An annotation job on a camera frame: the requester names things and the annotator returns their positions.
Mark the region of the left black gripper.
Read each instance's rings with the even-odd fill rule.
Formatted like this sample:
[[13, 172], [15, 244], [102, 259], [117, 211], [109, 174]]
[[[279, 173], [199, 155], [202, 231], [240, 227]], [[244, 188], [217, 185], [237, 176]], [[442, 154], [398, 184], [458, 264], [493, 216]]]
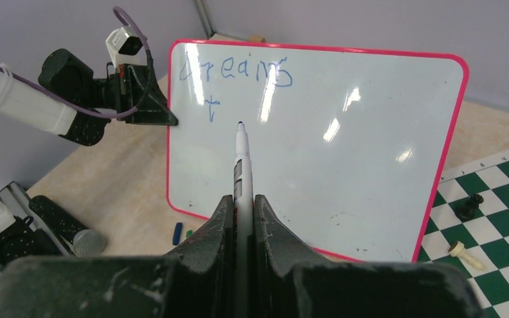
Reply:
[[133, 125], [176, 126], [178, 119], [169, 110], [167, 99], [155, 82], [154, 71], [149, 66], [119, 64], [107, 77], [105, 108], [125, 112], [137, 110], [125, 117]]

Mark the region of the blue marker cap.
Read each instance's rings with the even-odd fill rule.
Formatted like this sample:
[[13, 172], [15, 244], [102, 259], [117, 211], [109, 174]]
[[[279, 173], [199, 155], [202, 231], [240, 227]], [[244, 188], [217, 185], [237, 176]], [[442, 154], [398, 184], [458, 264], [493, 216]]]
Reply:
[[184, 226], [184, 224], [182, 222], [178, 222], [175, 224], [174, 232], [172, 235], [172, 245], [173, 246], [178, 246], [180, 244], [183, 226]]

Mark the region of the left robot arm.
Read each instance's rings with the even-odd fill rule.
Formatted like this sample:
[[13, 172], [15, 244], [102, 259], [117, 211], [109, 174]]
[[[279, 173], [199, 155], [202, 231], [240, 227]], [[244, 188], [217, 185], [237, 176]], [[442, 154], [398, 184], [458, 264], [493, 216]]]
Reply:
[[36, 83], [0, 65], [0, 114], [81, 146], [96, 145], [113, 119], [133, 125], [176, 126], [156, 83], [149, 50], [139, 57], [110, 51], [113, 73], [93, 70], [66, 49], [51, 53]]

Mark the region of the white board with pink frame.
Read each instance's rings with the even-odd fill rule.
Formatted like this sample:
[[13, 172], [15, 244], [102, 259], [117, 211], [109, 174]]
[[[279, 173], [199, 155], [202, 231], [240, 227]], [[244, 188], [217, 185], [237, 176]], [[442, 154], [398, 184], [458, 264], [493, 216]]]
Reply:
[[413, 262], [468, 80], [454, 54], [179, 40], [167, 202], [212, 215], [233, 192], [243, 123], [254, 192], [304, 242], [349, 260]]

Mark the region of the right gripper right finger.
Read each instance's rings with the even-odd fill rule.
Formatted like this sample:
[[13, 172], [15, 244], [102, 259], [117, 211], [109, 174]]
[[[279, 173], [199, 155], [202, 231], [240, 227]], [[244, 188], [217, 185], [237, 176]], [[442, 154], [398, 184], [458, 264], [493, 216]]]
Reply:
[[482, 317], [465, 276], [444, 264], [334, 262], [254, 199], [262, 317]]

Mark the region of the blue capped marker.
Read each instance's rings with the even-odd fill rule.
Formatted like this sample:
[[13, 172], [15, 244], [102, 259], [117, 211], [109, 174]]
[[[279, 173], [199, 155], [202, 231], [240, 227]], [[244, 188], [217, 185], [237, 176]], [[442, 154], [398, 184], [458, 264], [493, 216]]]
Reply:
[[249, 280], [251, 263], [249, 260], [249, 238], [253, 234], [253, 178], [249, 138], [245, 124], [241, 121], [237, 124], [235, 135], [233, 197], [237, 253], [233, 315], [235, 317], [248, 317], [250, 313]]

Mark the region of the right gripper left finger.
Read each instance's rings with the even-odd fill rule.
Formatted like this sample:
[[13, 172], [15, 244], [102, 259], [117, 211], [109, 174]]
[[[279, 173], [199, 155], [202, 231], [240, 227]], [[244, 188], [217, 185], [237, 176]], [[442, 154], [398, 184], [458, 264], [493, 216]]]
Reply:
[[233, 200], [162, 256], [29, 256], [0, 277], [0, 317], [230, 317]]

